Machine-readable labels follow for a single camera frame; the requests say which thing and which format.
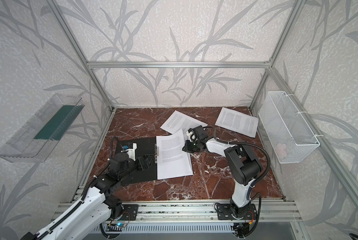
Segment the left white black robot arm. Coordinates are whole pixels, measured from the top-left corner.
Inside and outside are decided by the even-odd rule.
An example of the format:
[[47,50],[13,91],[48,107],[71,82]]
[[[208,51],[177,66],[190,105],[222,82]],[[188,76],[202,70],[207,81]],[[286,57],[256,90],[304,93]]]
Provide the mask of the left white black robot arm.
[[26,233],[23,240],[82,240],[95,227],[109,218],[118,219],[124,208],[114,192],[122,181],[136,172],[149,169],[156,155],[143,155],[132,159],[127,152],[120,152],[108,159],[105,169],[94,176],[81,197],[56,220],[37,233]]

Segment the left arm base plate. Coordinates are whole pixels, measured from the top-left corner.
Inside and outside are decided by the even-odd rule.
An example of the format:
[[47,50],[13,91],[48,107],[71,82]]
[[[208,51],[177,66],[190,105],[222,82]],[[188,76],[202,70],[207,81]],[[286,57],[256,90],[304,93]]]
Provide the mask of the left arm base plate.
[[137,204],[126,204],[123,205],[123,212],[119,217],[116,218],[117,221],[135,221],[137,219],[139,210],[139,205]]

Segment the green circuit board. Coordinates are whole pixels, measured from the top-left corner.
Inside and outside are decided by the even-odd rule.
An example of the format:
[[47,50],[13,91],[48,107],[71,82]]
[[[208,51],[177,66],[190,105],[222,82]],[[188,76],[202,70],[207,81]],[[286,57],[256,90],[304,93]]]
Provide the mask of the green circuit board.
[[127,223],[115,223],[115,224],[108,224],[107,231],[109,232],[122,232],[128,226]]

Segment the beige black ring binder folder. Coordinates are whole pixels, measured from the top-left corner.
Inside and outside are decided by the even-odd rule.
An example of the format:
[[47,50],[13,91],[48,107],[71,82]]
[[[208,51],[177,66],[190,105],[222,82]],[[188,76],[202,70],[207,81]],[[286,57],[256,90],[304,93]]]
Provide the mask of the beige black ring binder folder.
[[110,173],[123,187],[158,179],[158,147],[155,137],[121,141],[111,138]]

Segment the clear acrylic wall tray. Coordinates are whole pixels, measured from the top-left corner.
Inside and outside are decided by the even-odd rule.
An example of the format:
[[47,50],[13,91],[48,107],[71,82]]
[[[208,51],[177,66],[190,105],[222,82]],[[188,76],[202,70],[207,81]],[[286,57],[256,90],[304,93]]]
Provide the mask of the clear acrylic wall tray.
[[45,162],[84,107],[81,97],[54,94],[0,148],[0,158],[10,163]]

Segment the aluminium cage frame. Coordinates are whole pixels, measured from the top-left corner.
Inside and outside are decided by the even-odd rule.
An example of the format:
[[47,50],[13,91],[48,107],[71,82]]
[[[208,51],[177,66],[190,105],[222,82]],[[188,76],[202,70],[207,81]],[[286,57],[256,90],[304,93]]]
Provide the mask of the aluminium cage frame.
[[259,84],[258,90],[254,96],[254,100],[256,101],[258,98],[259,92],[263,89],[265,82],[269,76],[271,76],[276,82],[277,86],[284,92],[286,92],[291,101],[295,104],[295,106],[303,111],[304,119],[307,124],[311,127],[313,133],[319,134],[320,137],[320,147],[319,150],[323,157],[325,158],[327,164],[330,166],[332,173],[334,173],[343,186],[343,188],[347,191],[348,196],[351,198],[352,202],[358,209],[358,182],[355,177],[350,173],[349,169],[344,165],[343,161],[339,158],[338,154],[335,152],[332,145],[328,142],[328,139],[322,135],[321,129],[316,125],[313,121],[312,117],[308,112],[306,112],[305,107],[301,104],[301,102],[294,95],[292,89],[285,82],[285,79],[280,75],[278,70],[275,68],[274,64],[278,59],[278,56],[283,48],[286,39],[289,37],[292,28],[295,26],[297,19],[299,18],[302,8],[305,5],[305,1],[295,1],[292,6],[292,10],[288,20],[286,21],[286,25],[280,35],[280,39],[275,47],[274,53],[272,57],[266,62],[88,62],[86,57],[84,56],[82,48],[79,46],[76,37],[73,34],[66,18],[63,15],[61,7],[58,5],[57,1],[47,1],[47,6],[49,12],[55,17],[58,22],[60,28],[64,32],[67,40],[71,44],[75,54],[78,56],[80,63],[83,66],[83,71],[89,76],[89,79],[94,84],[95,88],[100,92],[102,98],[105,100],[106,104],[113,110],[114,106],[110,102],[108,95],[105,93],[104,88],[99,83],[99,80],[96,78],[93,68],[131,68],[131,69],[141,69],[141,68],[158,68],[158,69],[166,69],[166,68],[211,68],[211,69],[219,69],[219,68],[227,68],[227,69],[243,69],[243,68],[255,68],[255,69],[265,69],[265,74]]

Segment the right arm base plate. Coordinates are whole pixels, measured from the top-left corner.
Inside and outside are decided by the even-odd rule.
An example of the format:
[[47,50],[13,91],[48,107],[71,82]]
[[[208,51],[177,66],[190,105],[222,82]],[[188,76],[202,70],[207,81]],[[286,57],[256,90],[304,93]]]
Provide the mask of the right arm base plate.
[[253,221],[257,218],[256,206],[253,203],[248,203],[242,208],[238,208],[233,204],[214,204],[214,209],[217,213],[218,220],[244,220]]

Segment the aluminium front rail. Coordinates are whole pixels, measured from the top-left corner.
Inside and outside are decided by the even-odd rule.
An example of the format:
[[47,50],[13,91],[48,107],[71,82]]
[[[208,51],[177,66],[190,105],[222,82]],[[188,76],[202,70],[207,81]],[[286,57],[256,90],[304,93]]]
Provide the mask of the aluminium front rail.
[[[221,213],[216,203],[229,204],[229,200],[149,201],[124,202],[125,210],[135,216],[131,223],[216,223]],[[295,202],[264,198],[261,202],[260,222],[301,222]]]

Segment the printed paper sheet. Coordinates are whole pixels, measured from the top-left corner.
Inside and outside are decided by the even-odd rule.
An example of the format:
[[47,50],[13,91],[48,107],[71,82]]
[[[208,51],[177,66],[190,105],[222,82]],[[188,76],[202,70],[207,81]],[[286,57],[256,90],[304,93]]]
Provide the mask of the printed paper sheet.
[[182,133],[186,133],[189,129],[193,129],[198,126],[206,127],[207,124],[199,120],[196,120],[190,116],[187,116],[181,112],[175,111],[161,126],[161,129],[170,134],[175,134],[179,130]]

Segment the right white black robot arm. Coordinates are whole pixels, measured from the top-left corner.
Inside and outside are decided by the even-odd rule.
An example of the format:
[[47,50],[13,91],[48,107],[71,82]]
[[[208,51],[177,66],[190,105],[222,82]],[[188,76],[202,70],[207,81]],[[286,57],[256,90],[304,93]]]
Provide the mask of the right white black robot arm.
[[208,128],[197,126],[187,130],[188,140],[185,141],[182,150],[190,154],[207,151],[226,158],[235,180],[234,193],[230,201],[231,211],[238,215],[252,201],[252,189],[269,173],[270,156],[258,145],[218,138],[214,127],[210,127],[213,135],[209,136],[205,131]]

